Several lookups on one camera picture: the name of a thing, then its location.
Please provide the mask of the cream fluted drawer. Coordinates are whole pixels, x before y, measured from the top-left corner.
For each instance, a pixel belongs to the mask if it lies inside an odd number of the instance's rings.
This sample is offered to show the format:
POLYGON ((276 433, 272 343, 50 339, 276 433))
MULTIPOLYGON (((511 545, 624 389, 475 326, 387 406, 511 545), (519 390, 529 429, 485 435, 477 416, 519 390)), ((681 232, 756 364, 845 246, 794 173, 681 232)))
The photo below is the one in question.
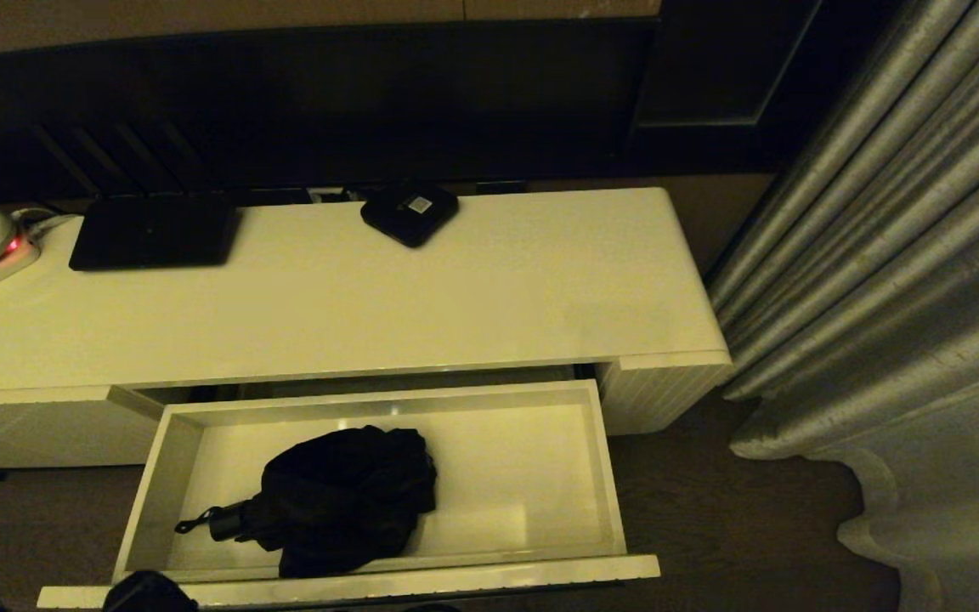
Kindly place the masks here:
POLYGON ((628 553, 591 380, 170 405, 111 580, 46 586, 37 604, 100 608, 136 570, 163 574, 212 612, 493 596, 661 574, 655 555, 628 553), (256 493, 280 451, 366 425, 415 429, 438 468, 438 507, 399 557, 283 580, 277 552, 173 531, 176 520, 256 493))

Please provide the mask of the black umbrella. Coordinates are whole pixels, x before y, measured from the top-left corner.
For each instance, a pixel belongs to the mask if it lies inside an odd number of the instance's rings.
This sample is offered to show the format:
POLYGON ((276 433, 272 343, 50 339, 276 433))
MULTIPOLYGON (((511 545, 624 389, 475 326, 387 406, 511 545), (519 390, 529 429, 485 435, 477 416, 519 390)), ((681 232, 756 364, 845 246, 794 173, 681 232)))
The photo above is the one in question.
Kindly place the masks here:
POLYGON ((348 428, 283 450, 262 469, 255 496, 174 529, 206 526, 215 541, 276 551, 284 580, 345 574, 405 552, 420 517, 436 508, 436 481, 419 431, 348 428))

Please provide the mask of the white low cabinet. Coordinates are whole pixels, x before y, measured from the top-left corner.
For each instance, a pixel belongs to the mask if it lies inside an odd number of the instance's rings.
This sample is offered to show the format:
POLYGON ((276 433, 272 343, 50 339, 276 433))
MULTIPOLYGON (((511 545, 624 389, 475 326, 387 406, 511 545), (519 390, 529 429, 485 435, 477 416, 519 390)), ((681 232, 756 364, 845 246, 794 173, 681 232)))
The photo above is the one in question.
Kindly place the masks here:
POLYGON ((52 229, 0 283, 0 469, 143 464, 153 388, 593 364, 621 435, 732 372, 662 189, 465 197, 417 249, 359 209, 248 208, 193 269, 75 271, 52 229))

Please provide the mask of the small black square box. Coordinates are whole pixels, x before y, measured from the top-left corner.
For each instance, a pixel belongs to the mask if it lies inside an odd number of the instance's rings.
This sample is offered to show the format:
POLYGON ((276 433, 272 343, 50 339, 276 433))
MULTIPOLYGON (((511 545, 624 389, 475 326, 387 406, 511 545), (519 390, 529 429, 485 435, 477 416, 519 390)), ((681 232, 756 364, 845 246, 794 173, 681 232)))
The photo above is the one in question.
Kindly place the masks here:
POLYGON ((423 182, 401 182, 373 191, 360 208, 371 228, 411 249, 423 247, 460 210, 458 196, 423 182))

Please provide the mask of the black television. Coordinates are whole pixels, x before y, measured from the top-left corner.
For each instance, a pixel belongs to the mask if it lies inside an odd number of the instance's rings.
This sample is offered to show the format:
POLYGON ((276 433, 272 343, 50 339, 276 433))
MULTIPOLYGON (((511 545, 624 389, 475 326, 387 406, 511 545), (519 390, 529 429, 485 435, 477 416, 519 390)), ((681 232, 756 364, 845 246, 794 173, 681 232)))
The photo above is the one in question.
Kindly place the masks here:
POLYGON ((653 19, 206 32, 0 54, 0 204, 585 172, 653 19))

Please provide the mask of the black flat set-top box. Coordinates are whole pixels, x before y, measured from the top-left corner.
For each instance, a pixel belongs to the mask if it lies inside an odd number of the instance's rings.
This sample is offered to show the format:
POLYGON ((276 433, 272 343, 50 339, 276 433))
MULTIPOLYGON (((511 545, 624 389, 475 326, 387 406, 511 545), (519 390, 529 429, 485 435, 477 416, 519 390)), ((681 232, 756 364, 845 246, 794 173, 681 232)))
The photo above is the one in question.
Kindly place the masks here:
POLYGON ((77 272, 217 267, 241 210, 221 194, 105 199, 90 205, 69 267, 77 272))

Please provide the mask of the grey textured curtain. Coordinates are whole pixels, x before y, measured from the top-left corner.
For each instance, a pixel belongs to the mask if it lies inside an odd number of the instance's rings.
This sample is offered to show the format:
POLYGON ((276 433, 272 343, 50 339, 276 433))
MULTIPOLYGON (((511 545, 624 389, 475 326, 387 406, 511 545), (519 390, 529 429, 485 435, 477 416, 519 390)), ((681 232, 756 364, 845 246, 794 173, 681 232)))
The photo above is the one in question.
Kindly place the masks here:
POLYGON ((746 460, 979 392, 979 0, 906 0, 710 297, 746 460))

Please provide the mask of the white power strip red light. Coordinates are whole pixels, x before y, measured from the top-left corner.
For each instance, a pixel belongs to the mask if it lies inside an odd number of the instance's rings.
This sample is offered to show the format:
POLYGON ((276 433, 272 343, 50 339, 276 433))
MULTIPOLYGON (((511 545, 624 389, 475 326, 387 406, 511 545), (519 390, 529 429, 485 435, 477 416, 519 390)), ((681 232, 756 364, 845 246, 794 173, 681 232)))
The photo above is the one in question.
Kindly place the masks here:
POLYGON ((0 256, 0 283, 30 267, 42 255, 37 241, 27 233, 19 233, 0 256))

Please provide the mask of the white sheer curtain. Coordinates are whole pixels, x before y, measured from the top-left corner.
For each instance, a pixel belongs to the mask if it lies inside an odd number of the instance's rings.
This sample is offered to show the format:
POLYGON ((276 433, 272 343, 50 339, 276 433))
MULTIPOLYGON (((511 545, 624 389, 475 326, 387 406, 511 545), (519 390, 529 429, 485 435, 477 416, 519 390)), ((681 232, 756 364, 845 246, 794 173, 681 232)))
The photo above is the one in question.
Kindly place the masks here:
POLYGON ((838 538, 897 570, 897 611, 979 612, 979 386, 865 435, 838 458, 865 507, 838 538))

